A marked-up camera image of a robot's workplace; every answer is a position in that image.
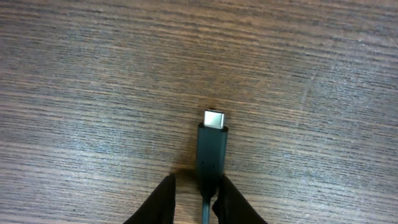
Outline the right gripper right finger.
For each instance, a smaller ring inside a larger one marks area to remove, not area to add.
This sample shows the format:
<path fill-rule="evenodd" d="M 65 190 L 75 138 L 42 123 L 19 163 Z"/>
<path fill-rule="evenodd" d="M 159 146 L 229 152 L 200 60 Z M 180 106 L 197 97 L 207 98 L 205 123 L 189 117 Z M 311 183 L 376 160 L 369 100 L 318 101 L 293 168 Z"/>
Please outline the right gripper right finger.
<path fill-rule="evenodd" d="M 219 224 L 267 224 L 225 175 L 212 210 Z"/>

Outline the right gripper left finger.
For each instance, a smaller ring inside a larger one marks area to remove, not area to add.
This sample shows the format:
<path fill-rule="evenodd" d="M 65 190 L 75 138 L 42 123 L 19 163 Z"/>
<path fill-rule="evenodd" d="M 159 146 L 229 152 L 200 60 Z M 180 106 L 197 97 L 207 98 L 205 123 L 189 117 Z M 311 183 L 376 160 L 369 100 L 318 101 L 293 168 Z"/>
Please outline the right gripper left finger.
<path fill-rule="evenodd" d="M 175 191 L 175 174 L 169 174 L 123 224 L 173 224 Z"/>

